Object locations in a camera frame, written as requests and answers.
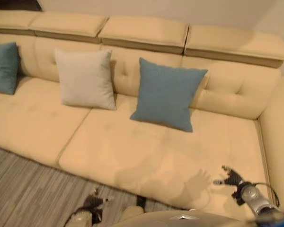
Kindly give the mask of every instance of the headrest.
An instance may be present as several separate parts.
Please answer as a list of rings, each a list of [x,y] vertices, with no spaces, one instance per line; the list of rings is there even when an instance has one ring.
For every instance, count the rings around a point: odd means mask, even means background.
[[[185,55],[278,68],[284,61],[284,41],[278,35],[263,32],[191,25]]]
[[[164,18],[111,16],[99,37],[106,45],[181,54],[187,28],[186,23]]]
[[[61,12],[44,12],[30,25],[37,36],[100,43],[97,34],[108,17]]]
[[[26,10],[0,10],[0,33],[34,35],[30,23],[41,12]]]

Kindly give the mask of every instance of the cable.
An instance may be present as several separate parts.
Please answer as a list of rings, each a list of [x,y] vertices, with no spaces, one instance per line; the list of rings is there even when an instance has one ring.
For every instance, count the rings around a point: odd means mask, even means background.
[[[259,184],[259,185],[265,185],[266,187],[269,187],[269,188],[270,188],[270,190],[274,193],[276,206],[277,206],[278,208],[280,208],[280,200],[279,200],[279,197],[278,197],[278,195],[276,194],[275,190],[273,189],[273,187],[270,186],[270,185],[267,184],[267,183],[261,183],[261,182],[253,183],[252,185],[253,185],[253,186],[256,186],[256,185],[258,185],[258,184]]]

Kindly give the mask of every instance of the beige sofa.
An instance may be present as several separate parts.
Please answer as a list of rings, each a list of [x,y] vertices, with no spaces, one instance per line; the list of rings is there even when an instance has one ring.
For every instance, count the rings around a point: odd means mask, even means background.
[[[280,37],[152,17],[0,10],[0,44],[12,41],[25,76],[13,96],[0,94],[1,148],[166,204],[251,217],[231,198],[234,188],[212,184],[229,165],[270,183],[284,209]],[[117,110],[61,104],[55,47],[112,50]],[[209,70],[190,105],[194,132],[129,119],[139,57]]]

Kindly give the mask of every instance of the throw pillow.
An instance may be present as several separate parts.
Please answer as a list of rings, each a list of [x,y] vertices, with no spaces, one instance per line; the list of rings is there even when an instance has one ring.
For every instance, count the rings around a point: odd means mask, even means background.
[[[193,131],[189,105],[208,70],[171,68],[140,58],[140,88],[133,120]]]
[[[13,95],[17,85],[18,48],[15,42],[0,45],[0,92]]]
[[[62,103],[115,110],[110,57],[108,50],[66,52],[56,48]]]

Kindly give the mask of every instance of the gray carpet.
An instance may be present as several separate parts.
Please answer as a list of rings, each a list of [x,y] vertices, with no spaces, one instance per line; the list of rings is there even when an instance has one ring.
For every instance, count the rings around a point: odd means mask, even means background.
[[[136,196],[41,165],[0,149],[0,227],[62,227],[82,206],[87,195],[114,196],[103,207],[103,221],[95,227],[118,222],[122,211],[136,203]],[[173,210],[147,200],[146,212]]]

